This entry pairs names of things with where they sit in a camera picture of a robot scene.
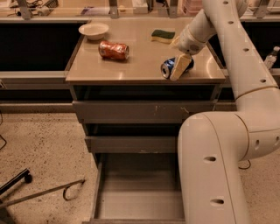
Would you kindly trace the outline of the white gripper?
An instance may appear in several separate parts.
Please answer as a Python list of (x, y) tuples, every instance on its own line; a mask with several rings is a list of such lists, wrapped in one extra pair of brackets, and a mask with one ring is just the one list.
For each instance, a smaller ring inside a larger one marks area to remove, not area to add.
[(180, 76), (193, 67), (191, 55), (198, 54), (206, 45), (207, 32), (204, 29), (192, 28), (188, 25), (179, 36), (170, 43), (170, 48), (179, 49), (182, 53), (175, 58), (170, 80), (177, 81)]

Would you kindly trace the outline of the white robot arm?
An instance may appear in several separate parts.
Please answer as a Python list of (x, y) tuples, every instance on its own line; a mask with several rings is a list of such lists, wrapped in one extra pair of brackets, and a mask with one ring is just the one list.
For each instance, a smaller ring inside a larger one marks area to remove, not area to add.
[(246, 0), (202, 0), (178, 49), (199, 53), (216, 35), (234, 93), (234, 111), (189, 116), (178, 133), (186, 224), (250, 224), (238, 164), (279, 147), (280, 88), (244, 31)]

